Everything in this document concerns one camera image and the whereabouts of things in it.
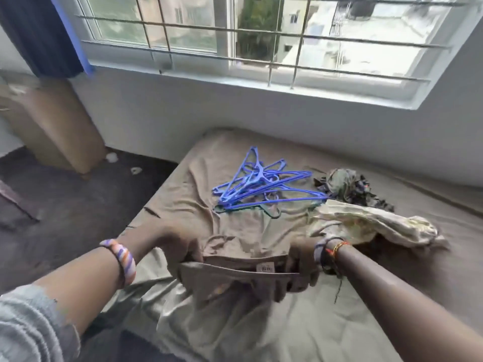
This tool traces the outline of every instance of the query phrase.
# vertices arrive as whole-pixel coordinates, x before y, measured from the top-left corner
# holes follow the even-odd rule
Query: pile of hangers
[[[249,162],[250,154],[255,155],[255,161]],[[245,208],[260,207],[273,218],[280,217],[280,210],[274,215],[268,210],[267,204],[289,201],[317,200],[325,201],[329,197],[321,192],[292,188],[287,183],[312,176],[310,171],[289,170],[284,159],[263,166],[258,157],[257,147],[250,147],[245,160],[229,182],[213,188],[213,194],[220,196],[215,206],[216,213],[236,211]],[[282,191],[293,191],[308,194],[297,198],[280,198]]]

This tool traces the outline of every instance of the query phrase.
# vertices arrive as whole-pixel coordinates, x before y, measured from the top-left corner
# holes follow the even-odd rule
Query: dark patterned cloth
[[[371,193],[367,179],[350,169],[334,169],[329,175],[314,178],[315,186],[332,199],[359,206],[394,212],[394,206]]]

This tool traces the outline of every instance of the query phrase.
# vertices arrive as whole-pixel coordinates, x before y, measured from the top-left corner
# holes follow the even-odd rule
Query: striped bangle
[[[99,245],[112,251],[124,271],[124,287],[129,286],[136,277],[136,262],[129,250],[114,239],[101,241]]]

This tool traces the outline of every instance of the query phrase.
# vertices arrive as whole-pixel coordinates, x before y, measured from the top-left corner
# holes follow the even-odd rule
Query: brown box
[[[106,147],[70,82],[60,78],[6,77],[0,114],[40,163],[86,174]]]

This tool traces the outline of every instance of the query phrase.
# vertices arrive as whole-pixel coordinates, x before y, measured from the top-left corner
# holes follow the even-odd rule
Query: dark floor
[[[78,174],[40,165],[21,148],[0,158],[0,179],[39,208],[29,219],[0,197],[0,293],[27,284],[117,237],[176,164],[116,151],[84,180]],[[132,175],[130,168],[142,172]]]

